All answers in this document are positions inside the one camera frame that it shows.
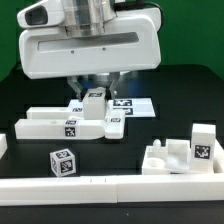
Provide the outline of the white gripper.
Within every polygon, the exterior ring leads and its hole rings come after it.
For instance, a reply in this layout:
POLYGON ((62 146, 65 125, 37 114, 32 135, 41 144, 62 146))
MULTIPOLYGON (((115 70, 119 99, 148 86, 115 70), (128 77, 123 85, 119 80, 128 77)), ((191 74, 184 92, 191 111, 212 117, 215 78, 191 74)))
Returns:
POLYGON ((76 76, 111 72, 106 98, 112 100, 119 72, 154 69, 161 62, 157 7, 118 11, 110 0, 41 0, 17 20, 24 73, 31 79, 68 77, 79 101, 83 87, 76 76))

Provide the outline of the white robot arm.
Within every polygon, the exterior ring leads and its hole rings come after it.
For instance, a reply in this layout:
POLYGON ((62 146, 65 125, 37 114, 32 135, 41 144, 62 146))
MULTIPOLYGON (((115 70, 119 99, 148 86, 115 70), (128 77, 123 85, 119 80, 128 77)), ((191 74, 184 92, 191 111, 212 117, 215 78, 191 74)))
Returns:
POLYGON ((162 12, 134 2, 40 0, 17 14, 24 73, 31 79, 65 77, 81 99, 77 78, 109 73, 111 96, 122 72, 161 62, 162 12))

